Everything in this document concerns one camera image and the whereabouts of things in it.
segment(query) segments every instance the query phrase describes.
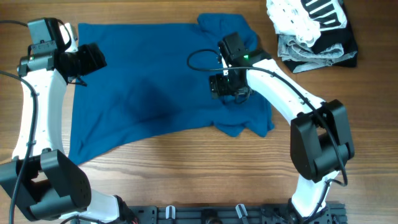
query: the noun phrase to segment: white garment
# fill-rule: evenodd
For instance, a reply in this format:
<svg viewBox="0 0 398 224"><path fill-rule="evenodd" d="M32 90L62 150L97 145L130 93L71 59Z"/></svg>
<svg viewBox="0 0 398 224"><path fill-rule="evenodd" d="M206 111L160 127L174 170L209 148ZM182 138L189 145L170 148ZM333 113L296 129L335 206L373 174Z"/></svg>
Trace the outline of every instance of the white garment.
<svg viewBox="0 0 398 224"><path fill-rule="evenodd" d="M321 31L341 29L347 18L338 0L267 0L276 34L293 35L312 47Z"/></svg>

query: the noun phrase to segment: wood grain surface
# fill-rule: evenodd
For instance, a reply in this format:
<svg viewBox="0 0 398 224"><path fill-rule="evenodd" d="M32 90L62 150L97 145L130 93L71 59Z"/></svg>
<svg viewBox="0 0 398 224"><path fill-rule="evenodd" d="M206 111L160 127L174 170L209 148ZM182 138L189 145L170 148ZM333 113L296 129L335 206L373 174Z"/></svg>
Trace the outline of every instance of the wood grain surface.
<svg viewBox="0 0 398 224"><path fill-rule="evenodd" d="M345 203L350 223L398 222L398 2L345 1L359 45L357 68L331 67L288 73L314 95L342 101L348 110L356 154L346 166L349 185L333 186L328 200ZM196 22L203 12L242 14L276 57L277 42L265 0L66 1L0 3L0 19L57 17L76 26ZM16 73L30 44L24 27L0 25L0 69ZM287 69L279 62L281 68ZM74 87L63 102L62 138L69 150ZM91 186L120 195L129 205L258 205L285 203L298 173L289 155L290 129L273 111L266 138L244 131L230 138L214 127L181 131L117 147L80 166ZM21 122L22 88L0 76L0 163L8 162ZM0 223L10 199L0 190ZM15 223L27 223L16 209Z"/></svg>

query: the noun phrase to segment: black cable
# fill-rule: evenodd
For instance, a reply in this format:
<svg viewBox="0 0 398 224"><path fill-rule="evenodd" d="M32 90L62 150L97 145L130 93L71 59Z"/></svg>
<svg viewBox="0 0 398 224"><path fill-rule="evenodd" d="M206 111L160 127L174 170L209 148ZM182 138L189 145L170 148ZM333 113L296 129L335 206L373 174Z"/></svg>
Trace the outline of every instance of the black cable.
<svg viewBox="0 0 398 224"><path fill-rule="evenodd" d="M29 82L27 82L23 78L19 78L17 75L13 75L11 73L4 72L1 70L0 70L0 74L11 77L11 78L15 78L16 80L19 80L23 84L25 84L28 87L28 89L30 90L30 94L31 94L32 100L33 100L32 122L30 124L29 141L27 142L27 150L26 150L24 161L22 162L21 169L19 170L19 175L18 175L16 183L15 183L14 192L12 193L12 197L11 197L10 212L9 212L9 224L13 224L14 223L15 205L16 205L16 201L17 201L19 188L21 186L21 180L22 180L23 176L25 176L27 161L32 152L33 145L35 144L34 135L35 135L36 119L37 119L37 94L36 94L35 89L29 84Z"/></svg>
<svg viewBox="0 0 398 224"><path fill-rule="evenodd" d="M193 70L199 71L199 72L220 72L220 71L226 71L226 70L257 70L260 72L264 72L264 73L268 73L270 75L272 75L273 77L278 78L280 81L282 81L283 83L285 83L290 89L292 89L297 95L298 97L300 97L300 99L302 99L304 101L305 104L308 105L308 107L313 111L315 117L317 118L317 120L320 122L321 127L325 128L326 133L333 145L333 148L335 150L336 156L337 156L337 160L339 163L339 168L341 170L341 174L343 176L343 182L340 182L339 180L335 180L335 179L328 179L325 182L325 186L323 188L321 197L320 197L320 201L317 203L317 206L315 207L314 211L312 212L312 214L304 221L304 223L307 223L309 220L311 220L316 214L318 209L320 208L320 206L322 205L323 200L326 197L326 193L328 191L328 188L330 186L331 182L334 182L342 187L346 187L348 185L348 178L347 178L347 173L346 173L346 169L344 167L344 163L343 160L341 158L340 152L338 151L338 146L336 143L335 138L333 137L331 130L329 128L329 125L327 125L325 119L318 113L317 109L315 109L315 107L309 102L308 98L304 97L301 92L298 91L298 89L296 89L296 87L294 87L291 83L289 83L287 80L285 80L284 78L282 78L280 75L276 74L275 72L263 69L263 68L257 68L257 67L231 67L231 68L196 68L194 66L192 66L190 64L190 59L197 53L199 53L201 51L196 51L193 52L192 54L190 54L187 58L187 65L188 67L190 67Z"/></svg>
<svg viewBox="0 0 398 224"><path fill-rule="evenodd" d="M213 49L200 49L200 50L197 50L197 51L192 52L192 53L188 56L188 58L187 58L187 64L188 64L188 66L189 66L189 60L192 58L192 56L194 56L194 55L197 54L197 53L201 53L201 52L213 52L214 54L217 54L218 59L219 59L219 60L218 60L219 62L220 62L220 60L221 60L221 58L222 58L221 54L218 53L217 51L213 50Z"/></svg>
<svg viewBox="0 0 398 224"><path fill-rule="evenodd" d="M99 220L94 220L94 219L90 219L90 218L85 218L85 217L81 217L81 216L79 216L79 215L74 215L74 216L72 216L72 217L69 217L69 218L65 219L64 221L62 221L60 224L66 224L66 223L69 222L70 220L74 220L74 219L79 219L79 220L86 221L86 222L104 224L103 222L101 222L101 221L99 221Z"/></svg>
<svg viewBox="0 0 398 224"><path fill-rule="evenodd" d="M21 25L21 26L25 26L27 27L27 24L24 22L19 22L19 21L13 21L13 20L2 20L0 21L0 24L17 24L17 25Z"/></svg>

